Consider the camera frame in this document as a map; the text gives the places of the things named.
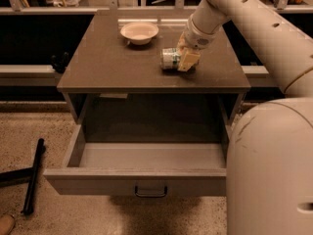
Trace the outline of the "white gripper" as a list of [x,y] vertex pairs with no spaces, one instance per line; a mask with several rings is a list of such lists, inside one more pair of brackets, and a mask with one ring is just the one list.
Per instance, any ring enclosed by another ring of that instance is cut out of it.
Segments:
[[188,71],[199,61],[201,54],[193,49],[207,48],[215,39],[216,29],[217,22],[215,20],[190,15],[176,46],[177,52],[181,54],[179,71]]

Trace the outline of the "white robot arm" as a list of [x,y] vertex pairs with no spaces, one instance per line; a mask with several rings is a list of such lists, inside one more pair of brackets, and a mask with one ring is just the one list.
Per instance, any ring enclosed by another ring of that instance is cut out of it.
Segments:
[[232,132],[227,235],[313,235],[313,40],[259,0],[201,0],[179,47],[207,47],[226,21],[284,94],[247,111]]

